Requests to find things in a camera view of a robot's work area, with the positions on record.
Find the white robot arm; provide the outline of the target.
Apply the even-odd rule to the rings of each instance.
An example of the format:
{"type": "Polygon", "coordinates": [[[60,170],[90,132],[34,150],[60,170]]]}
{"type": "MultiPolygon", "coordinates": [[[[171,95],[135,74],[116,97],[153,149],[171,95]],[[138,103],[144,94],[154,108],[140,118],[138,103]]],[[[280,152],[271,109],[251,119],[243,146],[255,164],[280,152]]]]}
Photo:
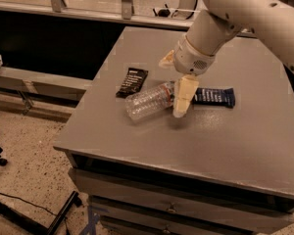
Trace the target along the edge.
{"type": "Polygon", "coordinates": [[[193,25],[170,52],[171,65],[183,74],[174,86],[173,115],[183,117],[199,86],[198,76],[219,49],[243,29],[252,33],[289,70],[294,90],[294,7],[279,0],[203,0],[193,25]]]}

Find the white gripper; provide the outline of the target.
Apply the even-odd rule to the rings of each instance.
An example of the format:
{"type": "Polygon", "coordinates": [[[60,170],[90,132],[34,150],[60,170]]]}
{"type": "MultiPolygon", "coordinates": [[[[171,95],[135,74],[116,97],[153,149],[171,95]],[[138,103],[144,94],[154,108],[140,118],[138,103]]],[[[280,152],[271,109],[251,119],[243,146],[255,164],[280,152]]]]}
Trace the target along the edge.
{"type": "Polygon", "coordinates": [[[207,41],[193,40],[187,34],[182,35],[166,56],[160,60],[162,69],[175,69],[183,74],[174,83],[173,116],[182,118],[190,106],[199,86],[195,75],[204,73],[214,62],[216,47],[207,41]]]}

